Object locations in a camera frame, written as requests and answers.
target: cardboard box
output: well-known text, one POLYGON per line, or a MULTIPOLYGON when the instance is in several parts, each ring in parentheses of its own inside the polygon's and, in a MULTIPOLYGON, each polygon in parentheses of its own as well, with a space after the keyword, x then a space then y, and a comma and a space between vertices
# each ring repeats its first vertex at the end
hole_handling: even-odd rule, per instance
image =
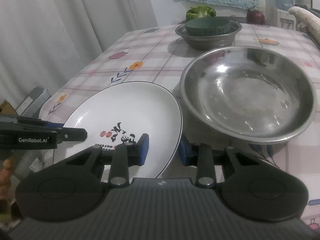
POLYGON ((0 105, 0 114, 18 115, 15 109, 6 100, 0 105))

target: wall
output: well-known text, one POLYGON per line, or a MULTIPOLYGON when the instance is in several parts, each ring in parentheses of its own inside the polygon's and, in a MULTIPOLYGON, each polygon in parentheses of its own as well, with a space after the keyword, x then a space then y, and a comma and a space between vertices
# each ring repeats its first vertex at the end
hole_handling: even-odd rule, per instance
MULTIPOLYGON (((269 18, 271 17, 271 14, 270 12, 268 12, 268 8, 266 7, 273 6, 273 2, 274 0, 259 0, 259 9, 262 11, 267 11, 269 18)), ((199 3, 186 1, 175 2, 173 0, 151 0, 151 4, 156 16, 158 26, 165 26, 179 23, 184 19, 185 13, 190 8, 190 6, 197 6, 199 3)), ((320 9, 320 0, 314 0, 313 4, 314 8, 320 9)), ((218 16, 235 15, 239 17, 245 17, 247 13, 246 10, 243 9, 217 5, 212 6, 217 11, 218 16)))

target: stainless steel bowl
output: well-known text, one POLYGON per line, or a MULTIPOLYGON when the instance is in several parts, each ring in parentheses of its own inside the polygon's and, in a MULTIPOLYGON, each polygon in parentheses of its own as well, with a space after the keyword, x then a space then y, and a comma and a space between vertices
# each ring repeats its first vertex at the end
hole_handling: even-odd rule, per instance
POLYGON ((259 144, 299 135, 317 106, 315 89, 301 68, 279 53, 250 46, 202 54, 185 68, 180 89, 199 120, 259 144))
POLYGON ((184 24, 178 26, 175 32, 177 35, 181 36, 189 46, 193 47, 194 49, 211 50, 214 48, 232 45, 233 41, 235 40, 236 34, 242 30, 242 26, 238 22, 230 22, 230 32, 222 35, 205 37, 190 36, 186 31, 184 24))

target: white plate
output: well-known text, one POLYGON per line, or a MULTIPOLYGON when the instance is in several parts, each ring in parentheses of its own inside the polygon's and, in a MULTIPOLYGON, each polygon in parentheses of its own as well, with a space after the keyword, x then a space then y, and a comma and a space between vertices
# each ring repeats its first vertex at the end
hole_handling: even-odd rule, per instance
MULTIPOLYGON (((95 144, 113 149, 123 140, 137 142, 143 133, 147 133, 150 142, 145 164, 130 167, 129 177, 157 178, 177 150, 182 133, 182 113, 176 98, 164 87, 133 81, 93 95, 73 112, 64 127, 85 128, 88 137, 81 143, 59 144, 54 150, 54 163, 95 144)), ((109 165, 105 166, 102 181, 108 180, 109 168, 109 165)))

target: table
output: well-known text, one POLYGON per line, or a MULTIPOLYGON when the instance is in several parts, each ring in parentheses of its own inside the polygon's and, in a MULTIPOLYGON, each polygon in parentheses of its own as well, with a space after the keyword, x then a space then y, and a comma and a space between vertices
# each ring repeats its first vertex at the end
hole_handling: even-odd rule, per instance
MULTIPOLYGON (((306 34, 270 26, 242 26, 234 45, 262 47, 288 57, 311 78, 320 102, 320 51, 306 34)), ((187 64, 202 52, 192 49, 177 36, 176 27, 138 30, 124 35, 57 91, 42 107, 40 118, 64 123, 79 105, 97 92, 121 82, 148 81, 164 86, 181 103, 184 134, 191 142, 208 143, 215 149, 234 145, 254 152, 247 143, 201 124, 184 107, 178 86, 180 76, 187 64)), ((282 170, 306 184, 309 203, 302 220, 313 230, 320 230, 320 107, 315 120, 302 135, 288 143, 268 147, 268 151, 263 146, 262 151, 270 161, 271 156, 282 170)), ((44 155, 44 161, 46 165, 52 164, 52 152, 44 155)), ((194 175, 195 169, 183 167, 177 157, 163 174, 164 177, 194 175)))

